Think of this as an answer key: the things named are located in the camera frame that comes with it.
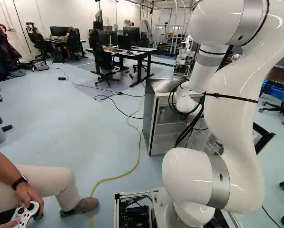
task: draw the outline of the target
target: gray shoe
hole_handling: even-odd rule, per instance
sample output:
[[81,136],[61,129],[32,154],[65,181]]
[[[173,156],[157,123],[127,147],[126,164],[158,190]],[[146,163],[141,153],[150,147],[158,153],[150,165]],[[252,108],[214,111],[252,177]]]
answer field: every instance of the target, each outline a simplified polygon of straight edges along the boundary
[[98,205],[99,201],[96,198],[93,197],[83,198],[73,210],[68,212],[60,210],[60,215],[64,218],[72,215],[88,213],[96,209]]

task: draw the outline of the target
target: game controller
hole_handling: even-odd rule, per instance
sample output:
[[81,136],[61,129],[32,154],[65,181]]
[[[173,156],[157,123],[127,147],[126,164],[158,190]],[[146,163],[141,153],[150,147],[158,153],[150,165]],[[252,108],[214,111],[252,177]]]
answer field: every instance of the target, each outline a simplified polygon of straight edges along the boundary
[[20,223],[14,226],[14,228],[25,228],[27,227],[31,218],[34,218],[34,220],[42,218],[43,215],[39,216],[38,212],[39,212],[39,203],[34,201],[30,202],[28,208],[26,207],[16,208],[16,211],[11,221],[20,219]]

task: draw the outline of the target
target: white wall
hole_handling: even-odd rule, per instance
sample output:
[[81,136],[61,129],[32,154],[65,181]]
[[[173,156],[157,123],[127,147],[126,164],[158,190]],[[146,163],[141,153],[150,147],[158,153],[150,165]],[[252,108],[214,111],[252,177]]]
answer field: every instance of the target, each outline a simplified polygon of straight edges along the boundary
[[[16,29],[15,33],[8,32],[10,43],[25,58],[31,59],[32,55],[35,55],[38,51],[33,47],[26,34],[32,55],[29,53],[13,1],[0,0],[0,2],[2,3],[2,8],[7,17],[7,19],[5,19],[0,6],[0,23],[7,27],[8,21],[10,27],[12,27],[10,23],[12,21],[13,26]],[[98,3],[94,0],[15,0],[15,3],[25,33],[26,22],[34,22],[35,26],[39,28],[45,38],[48,38],[50,35],[50,26],[73,26],[79,29],[81,39],[87,41],[85,46],[88,47],[88,30],[93,28],[92,22],[95,21],[95,14],[98,11]],[[107,21],[109,20],[109,25],[113,26],[117,21],[115,0],[104,0],[101,1],[100,5],[103,13],[104,25],[108,25]],[[137,27],[139,26],[140,7],[136,4],[119,0],[119,3],[117,3],[117,13],[119,29],[123,28],[123,21],[125,19],[130,19],[136,22]]]

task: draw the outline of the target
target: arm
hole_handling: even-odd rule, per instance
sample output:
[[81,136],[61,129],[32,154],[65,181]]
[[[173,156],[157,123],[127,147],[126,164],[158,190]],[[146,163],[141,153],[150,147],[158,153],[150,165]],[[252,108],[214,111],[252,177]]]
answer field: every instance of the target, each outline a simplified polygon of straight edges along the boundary
[[12,186],[21,177],[21,173],[11,161],[0,153],[0,181]]
[[65,36],[65,41],[66,41],[66,42],[68,41],[69,36],[70,36],[70,33],[67,33],[66,36]]
[[[20,171],[16,166],[2,153],[0,153],[0,181],[12,186],[12,184],[21,177]],[[28,183],[22,182],[16,188],[16,197],[24,202],[28,207],[31,200],[36,201],[40,205],[39,214],[43,213],[43,200],[33,187]]]

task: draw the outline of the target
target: computer monitor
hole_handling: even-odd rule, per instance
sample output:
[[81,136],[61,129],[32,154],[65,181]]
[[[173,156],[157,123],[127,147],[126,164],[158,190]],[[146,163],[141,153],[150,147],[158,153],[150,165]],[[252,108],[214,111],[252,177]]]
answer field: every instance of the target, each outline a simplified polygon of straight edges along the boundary
[[131,27],[126,28],[123,27],[124,35],[128,34],[131,37],[131,44],[136,45],[140,41],[140,28],[138,27]]
[[56,37],[64,37],[69,30],[69,27],[59,27],[59,26],[51,26],[50,27],[51,34]]
[[97,30],[97,33],[98,33],[98,43],[100,43],[101,45],[109,45],[110,44],[109,36],[111,36],[111,44],[112,45],[118,44],[118,35],[117,35],[116,31]]
[[130,43],[130,36],[118,35],[118,47],[120,49],[130,50],[131,43]]

